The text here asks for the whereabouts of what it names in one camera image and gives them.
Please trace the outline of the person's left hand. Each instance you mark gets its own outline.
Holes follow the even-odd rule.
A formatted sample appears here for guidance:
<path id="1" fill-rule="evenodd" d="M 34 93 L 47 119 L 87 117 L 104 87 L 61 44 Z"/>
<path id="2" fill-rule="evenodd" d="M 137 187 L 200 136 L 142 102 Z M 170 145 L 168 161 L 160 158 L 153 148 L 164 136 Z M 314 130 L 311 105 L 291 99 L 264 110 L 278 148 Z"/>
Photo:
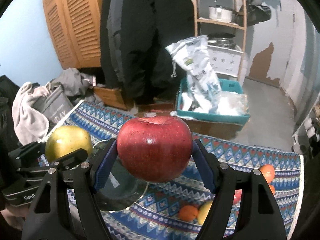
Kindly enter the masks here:
<path id="1" fill-rule="evenodd" d="M 24 206 L 12 206 L 7 204 L 4 210 L 1 210 L 1 215 L 5 221 L 13 228 L 22 231 L 24 220 L 29 214 L 29 207 Z"/>

